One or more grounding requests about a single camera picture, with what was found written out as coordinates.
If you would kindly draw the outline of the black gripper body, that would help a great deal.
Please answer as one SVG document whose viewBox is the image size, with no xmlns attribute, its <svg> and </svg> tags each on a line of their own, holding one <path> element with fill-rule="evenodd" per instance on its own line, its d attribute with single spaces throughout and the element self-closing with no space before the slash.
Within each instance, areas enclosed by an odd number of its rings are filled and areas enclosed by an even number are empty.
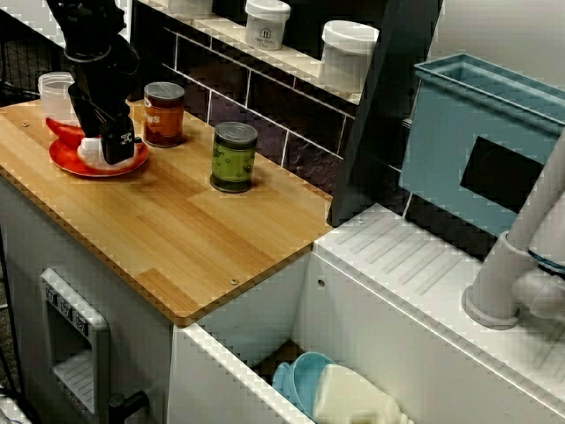
<svg viewBox="0 0 565 424">
<path fill-rule="evenodd" d="M 112 46 L 100 56 L 80 54 L 66 47 L 65 56 L 72 63 L 73 83 L 94 106 L 102 124 L 121 116 L 129 117 L 125 98 L 131 92 L 131 48 Z"/>
</svg>

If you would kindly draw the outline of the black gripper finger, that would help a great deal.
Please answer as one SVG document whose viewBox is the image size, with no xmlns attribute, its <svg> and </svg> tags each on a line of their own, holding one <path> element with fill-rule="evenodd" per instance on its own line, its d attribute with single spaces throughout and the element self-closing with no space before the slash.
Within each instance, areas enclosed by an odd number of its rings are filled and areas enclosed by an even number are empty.
<svg viewBox="0 0 565 424">
<path fill-rule="evenodd" d="M 101 144 L 107 164 L 117 164 L 134 155 L 135 133 L 132 120 L 121 116 L 101 125 Z"/>
<path fill-rule="evenodd" d="M 100 121 L 94 113 L 94 106 L 79 89 L 77 83 L 72 83 L 68 87 L 68 94 L 83 133 L 88 138 L 100 137 Z"/>
</svg>

